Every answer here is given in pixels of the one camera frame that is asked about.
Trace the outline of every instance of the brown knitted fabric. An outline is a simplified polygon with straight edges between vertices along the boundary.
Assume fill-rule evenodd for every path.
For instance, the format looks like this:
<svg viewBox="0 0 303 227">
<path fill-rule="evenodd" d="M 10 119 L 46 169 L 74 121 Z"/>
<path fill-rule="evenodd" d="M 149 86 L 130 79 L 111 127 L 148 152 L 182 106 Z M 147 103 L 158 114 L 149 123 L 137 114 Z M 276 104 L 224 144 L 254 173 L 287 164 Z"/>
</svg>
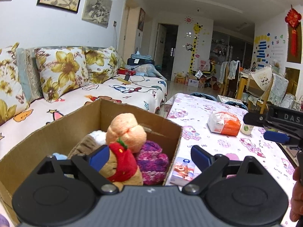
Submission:
<svg viewBox="0 0 303 227">
<path fill-rule="evenodd" d="M 90 136 L 86 135 L 69 153 L 67 159 L 70 159 L 72 156 L 76 154 L 85 154 L 89 155 L 93 151 L 95 151 L 100 146 L 97 144 L 95 139 Z"/>
</svg>

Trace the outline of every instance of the orange knitted toy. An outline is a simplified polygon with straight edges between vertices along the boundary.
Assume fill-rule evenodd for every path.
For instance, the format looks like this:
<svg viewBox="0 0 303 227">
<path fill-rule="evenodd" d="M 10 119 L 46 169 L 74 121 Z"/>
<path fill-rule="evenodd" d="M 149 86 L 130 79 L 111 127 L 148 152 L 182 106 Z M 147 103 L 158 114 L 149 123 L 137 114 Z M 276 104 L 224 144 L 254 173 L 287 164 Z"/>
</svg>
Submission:
<svg viewBox="0 0 303 227">
<path fill-rule="evenodd" d="M 146 142 L 146 132 L 133 114 L 119 114 L 113 119 L 106 133 L 106 144 L 120 138 L 132 153 L 138 153 Z"/>
</svg>

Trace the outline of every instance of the gray gripper base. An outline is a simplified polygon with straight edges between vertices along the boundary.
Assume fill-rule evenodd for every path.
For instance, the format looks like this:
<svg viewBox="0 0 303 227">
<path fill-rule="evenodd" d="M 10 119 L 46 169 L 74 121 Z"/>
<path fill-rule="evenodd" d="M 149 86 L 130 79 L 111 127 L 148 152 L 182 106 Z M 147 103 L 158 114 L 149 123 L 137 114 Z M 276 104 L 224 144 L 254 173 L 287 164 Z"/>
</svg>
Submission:
<svg viewBox="0 0 303 227">
<path fill-rule="evenodd" d="M 125 186 L 117 195 L 101 197 L 82 219 L 64 227 L 231 227 L 214 217 L 198 196 L 177 186 Z M 20 227 L 29 227 L 22 223 Z"/>
</svg>

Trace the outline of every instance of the purple knitted fabric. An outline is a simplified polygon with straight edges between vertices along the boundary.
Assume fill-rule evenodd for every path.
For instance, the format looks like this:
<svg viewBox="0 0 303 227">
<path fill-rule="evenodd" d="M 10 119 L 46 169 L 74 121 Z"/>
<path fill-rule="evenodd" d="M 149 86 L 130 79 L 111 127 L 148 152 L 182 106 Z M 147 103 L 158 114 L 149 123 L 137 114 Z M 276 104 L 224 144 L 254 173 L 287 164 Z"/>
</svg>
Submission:
<svg viewBox="0 0 303 227">
<path fill-rule="evenodd" d="M 162 148 L 158 144 L 146 141 L 134 157 L 142 173 L 144 184 L 154 185 L 165 179 L 169 159 L 166 154 L 162 154 Z"/>
</svg>

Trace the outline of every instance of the cartoon tablecloth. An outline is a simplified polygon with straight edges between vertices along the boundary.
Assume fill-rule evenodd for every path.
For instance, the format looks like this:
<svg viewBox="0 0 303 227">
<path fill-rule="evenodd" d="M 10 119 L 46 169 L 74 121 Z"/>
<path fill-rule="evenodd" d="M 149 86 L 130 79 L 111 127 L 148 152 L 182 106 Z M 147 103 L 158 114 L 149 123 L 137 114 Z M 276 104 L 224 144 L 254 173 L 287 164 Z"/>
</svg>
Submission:
<svg viewBox="0 0 303 227">
<path fill-rule="evenodd" d="M 279 185 L 285 190 L 289 200 L 292 195 L 294 181 L 292 174 L 294 168 L 274 142 L 263 138 L 265 130 L 254 127 L 251 135 L 241 132 L 235 136 L 226 136 L 210 132 L 207 120 L 212 111 L 231 112 L 243 122 L 246 110 L 229 106 L 224 103 L 215 102 L 186 94 L 176 94 L 166 105 L 169 111 L 167 118 L 180 126 L 183 133 L 178 149 L 177 157 L 191 159 L 190 150 L 194 145 L 199 145 L 210 154 L 224 154 L 231 160 L 243 160 L 245 156 L 254 156 L 273 176 Z M 166 184 L 170 183 L 170 172 Z M 290 203 L 281 224 L 287 227 L 295 227 L 289 219 Z"/>
</svg>

